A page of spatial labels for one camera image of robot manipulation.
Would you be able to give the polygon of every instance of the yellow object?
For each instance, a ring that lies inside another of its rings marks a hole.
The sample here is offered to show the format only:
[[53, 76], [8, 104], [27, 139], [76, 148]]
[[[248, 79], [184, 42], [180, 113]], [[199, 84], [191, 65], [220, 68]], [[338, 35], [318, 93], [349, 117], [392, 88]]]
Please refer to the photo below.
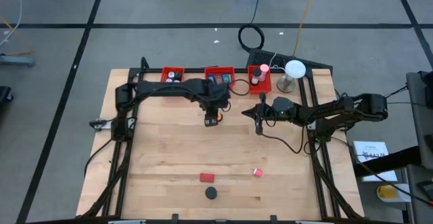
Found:
[[[402, 190], [408, 192], [410, 194], [409, 185], [407, 183], [396, 183], [396, 187], [401, 188]], [[376, 189], [376, 194], [379, 199], [383, 202], [410, 202], [411, 196], [407, 195], [392, 185], [380, 186]]]
[[[7, 26], [7, 27], [9, 27], [9, 29], [10, 30], [13, 30], [14, 28], [12, 28], [12, 26], [6, 21], [6, 19], [5, 18], [3, 18], [3, 17], [1, 17], [0, 16], [0, 20]], [[18, 32], [18, 30], [15, 30], [15, 32], [14, 33], [16, 33], [17, 35], [18, 35], [18, 37], [20, 37], [21, 38], [21, 40], [30, 48], [30, 51], [18, 51], [18, 52], [12, 52], [12, 53], [8, 53], [8, 54], [6, 54], [6, 55], [28, 55], [28, 54], [31, 54], [31, 53], [33, 53], [33, 46], [32, 46], [32, 44], [30, 44], [30, 42], [28, 42], [27, 41], [27, 39], [23, 36], [23, 35], [21, 35], [21, 33], [20, 32]]]
[[397, 189], [391, 185], [381, 186], [378, 188], [378, 194], [381, 198], [397, 198]]
[[305, 17], [306, 17], [306, 13], [309, 11], [310, 5], [311, 5], [311, 0], [309, 0], [309, 2], [307, 3], [305, 11], [304, 11], [304, 14], [302, 15], [302, 19], [300, 20], [300, 23], [299, 23], [298, 36], [296, 37], [296, 44], [295, 44], [295, 50], [293, 51], [293, 56], [296, 55], [296, 50], [298, 49], [298, 43], [299, 43], [300, 33], [301, 33], [301, 30], [302, 30], [302, 24], [304, 23], [304, 20], [305, 20]]

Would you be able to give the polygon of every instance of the white paper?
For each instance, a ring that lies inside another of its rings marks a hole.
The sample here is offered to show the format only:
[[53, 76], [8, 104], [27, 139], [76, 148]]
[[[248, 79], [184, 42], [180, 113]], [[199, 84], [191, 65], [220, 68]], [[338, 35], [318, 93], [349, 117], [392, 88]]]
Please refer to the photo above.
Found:
[[[374, 141], [354, 141], [355, 154], [360, 162], [376, 159], [377, 156], [387, 156], [388, 149], [385, 142]], [[397, 181], [397, 176], [394, 171], [380, 173], [379, 176], [387, 181]], [[362, 177], [362, 181], [381, 181], [376, 176]]]

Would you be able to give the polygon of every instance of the small red object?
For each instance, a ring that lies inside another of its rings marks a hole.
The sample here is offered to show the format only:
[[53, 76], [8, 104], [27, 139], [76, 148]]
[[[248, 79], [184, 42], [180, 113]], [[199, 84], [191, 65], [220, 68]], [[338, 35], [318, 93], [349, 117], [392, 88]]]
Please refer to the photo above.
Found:
[[207, 182], [207, 183], [213, 183], [214, 180], [215, 180], [215, 174], [200, 173], [200, 181]]
[[182, 80], [183, 80], [183, 73], [185, 72], [185, 69], [184, 68], [177, 68], [177, 67], [164, 67], [162, 69], [162, 73], [161, 73], [161, 82], [165, 82], [165, 80], [168, 79], [168, 73], [169, 72], [179, 72], [181, 74]]
[[272, 84], [271, 84], [271, 73], [270, 71], [266, 73], [265, 81], [258, 82], [257, 85], [253, 85], [251, 83], [252, 78], [252, 71], [255, 68], [259, 68], [260, 66], [248, 66], [248, 81], [250, 82], [250, 94], [252, 95], [258, 95], [260, 93], [269, 93], [272, 91]]
[[260, 169], [254, 169], [254, 170], [252, 171], [252, 174], [253, 174], [254, 176], [256, 176], [256, 177], [261, 177], [261, 176], [263, 175], [263, 171], [260, 170]]
[[209, 75], [213, 75], [215, 78], [217, 78], [217, 76], [223, 76], [224, 74], [230, 74], [231, 77], [230, 87], [232, 88], [235, 85], [234, 67], [209, 67], [204, 69], [204, 79], [208, 79]]

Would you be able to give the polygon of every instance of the white lamp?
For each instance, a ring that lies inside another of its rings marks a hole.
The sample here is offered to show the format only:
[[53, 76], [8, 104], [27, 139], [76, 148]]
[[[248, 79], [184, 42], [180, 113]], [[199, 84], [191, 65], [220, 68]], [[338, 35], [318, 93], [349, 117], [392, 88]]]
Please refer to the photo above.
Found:
[[290, 93], [295, 90], [294, 79], [300, 79], [305, 75], [305, 65], [298, 60], [291, 60], [286, 64], [286, 74], [277, 81], [277, 87], [281, 92]]

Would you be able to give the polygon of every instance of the red container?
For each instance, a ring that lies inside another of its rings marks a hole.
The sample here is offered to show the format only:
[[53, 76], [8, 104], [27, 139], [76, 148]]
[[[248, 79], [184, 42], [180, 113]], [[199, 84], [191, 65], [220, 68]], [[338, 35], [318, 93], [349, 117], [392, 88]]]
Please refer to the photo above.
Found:
[[185, 72], [184, 68], [164, 67], [162, 69], [161, 82], [165, 82], [165, 80], [168, 79], [168, 73], [169, 72], [180, 72], [181, 76], [182, 76], [182, 81], [183, 81], [183, 73]]
[[235, 85], [235, 68], [234, 67], [212, 67], [204, 69], [204, 78], [207, 79], [209, 75], [223, 76], [224, 74], [230, 74], [231, 84], [230, 87]]
[[[252, 71], [258, 68], [260, 69], [260, 66], [248, 66], [248, 82], [251, 81], [252, 78]], [[257, 85], [252, 85], [250, 83], [250, 94], [252, 95], [258, 95], [259, 93], [269, 93], [272, 91], [272, 84], [271, 84], [271, 71], [266, 73], [266, 79], [265, 81], [258, 82]]]

